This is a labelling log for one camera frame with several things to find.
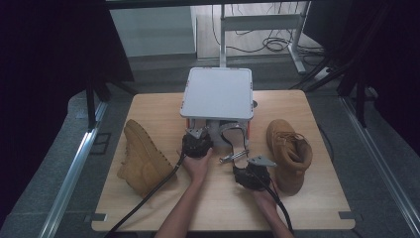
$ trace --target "metal bracket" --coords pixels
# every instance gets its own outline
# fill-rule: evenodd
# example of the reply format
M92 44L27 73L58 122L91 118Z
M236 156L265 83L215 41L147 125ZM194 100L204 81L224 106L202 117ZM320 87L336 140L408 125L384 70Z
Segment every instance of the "metal bracket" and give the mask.
M92 222L92 221L106 221L107 214L103 213L93 213L86 215L84 217L84 222Z
M207 135L208 129L207 127L203 127L200 129L185 129L185 131L195 139L200 139Z
M272 30L272 29L295 29L293 41L288 46L290 55L294 61L297 72L305 74L306 69L300 58L297 45L303 31L310 1L305 2L305 6L300 14L268 15L268 16L225 16L225 5L221 5L220 18L220 67L226 67L226 37L225 32L229 31L249 31L249 30Z
M342 220L363 221L363 218L360 214L354 213L352 211L339 211L339 216Z
M244 150L242 152L238 152L237 154L230 154L229 156L226 156L224 158L220 158L219 162L220 163L228 163L228 162L232 162L233 160L235 160L236 158L239 158L243 155L246 155L250 150Z
M262 167L276 167L277 166L276 163L267 159L264 156L257 156L255 158L248 159L248 163L253 164L255 166L262 166Z

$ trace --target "aluminum rail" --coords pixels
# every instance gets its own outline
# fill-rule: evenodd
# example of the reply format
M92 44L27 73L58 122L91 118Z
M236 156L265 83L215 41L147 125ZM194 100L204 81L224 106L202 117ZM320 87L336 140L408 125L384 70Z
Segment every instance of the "aluminum rail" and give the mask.
M157 7L181 7L181 6L202 6L222 4L249 4L249 3L271 3L271 2L299 2L299 0L107 0L103 2L83 2L73 6L76 7L105 7L113 9L135 9L135 8L157 8Z
M220 67L226 67L226 38L225 33L230 31L255 30L284 30L295 29L293 41L287 46L299 74L305 74L306 69L297 51L300 35L305 25L309 11L310 1L305 1L303 10L299 14L264 15L264 16L225 16L225 4L221 5L220 17Z
M71 195L73 194L86 158L89 155L89 151L92 148L93 142L95 141L100 126L100 121L105 114L106 108L107 103L99 103L98 108L96 109L96 124L91 131L88 131L84 134L83 140L81 141L76 155L74 156L70 169L68 170L64 182L61 185L61 189L59 190L58 195L56 196L52 205L49 216L47 217L46 222L44 223L44 226L40 232L40 238L53 237L55 235L55 232L67 208L68 202L70 201Z
M393 199L396 202L396 205L400 209L402 215L404 216L408 226L414 234L414 237L420 238L420 215L414 206L411 199L407 196L407 193L404 191L402 186L399 184L392 170L386 163L382 153L374 142L373 138L370 136L367 128L363 128L359 123L357 117L355 116L355 109L349 101L349 98L340 98L343 106L346 109L346 112L352 121L353 126L358 132L362 142L365 144L367 152L374 165L376 166L379 174L381 175L384 183L386 184L389 192L391 193Z

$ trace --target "human arm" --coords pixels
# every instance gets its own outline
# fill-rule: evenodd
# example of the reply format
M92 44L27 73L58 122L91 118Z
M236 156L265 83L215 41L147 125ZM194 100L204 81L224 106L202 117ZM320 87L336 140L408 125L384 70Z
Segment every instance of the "human arm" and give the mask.
M266 190L258 191L251 190L257 207L271 228L272 234L275 238L289 238L293 237L287 226L283 223L277 213L277 204L272 196Z
M189 223L198 203L198 196L204 179L207 176L208 161L212 155L212 149L207 151L207 155L201 159L186 157L183 166L191 177L191 183L178 201L176 206L167 216L156 234L156 238L173 237L183 238L188 231Z

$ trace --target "wooden board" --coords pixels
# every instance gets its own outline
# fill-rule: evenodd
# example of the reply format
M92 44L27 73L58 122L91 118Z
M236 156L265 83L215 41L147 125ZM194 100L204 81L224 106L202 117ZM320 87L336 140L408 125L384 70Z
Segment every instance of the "wooden board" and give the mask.
M136 95L127 116L127 120L138 121L148 131L173 165L178 160L176 149L180 147L185 129L185 119L179 115L182 95ZM272 158L265 143L265 130L268 123L277 118L287 120L312 146L313 162L306 172L303 187L294 196L281 196L293 228L352 229L355 220L339 216L339 212L349 212L350 208L304 93L300 90L254 91L254 100L258 107L251 121L250 157ZM122 133L96 209L96 213L106 214L106 220L93 221L94 230L111 229L141 201L124 180L117 178L125 158L125 146L126 138ZM219 163L219 158L227 153L227 148L214 150L190 230L269 230L252 197L235 183L232 165ZM189 176L181 167L177 180L162 187L119 230L158 230L188 184ZM281 210L277 211L284 218Z

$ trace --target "boot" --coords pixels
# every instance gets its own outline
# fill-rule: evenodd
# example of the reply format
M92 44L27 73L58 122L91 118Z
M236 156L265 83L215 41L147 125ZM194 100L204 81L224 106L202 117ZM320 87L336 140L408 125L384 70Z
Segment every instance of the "boot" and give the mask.
M282 119L269 123L266 143L277 163L274 177L278 188L287 195L296 194L302 188L305 171L312 162L311 146Z
M125 179L136 193L145 197L172 172L173 166L136 121L126 123L124 134L127 138L127 156L117 176Z

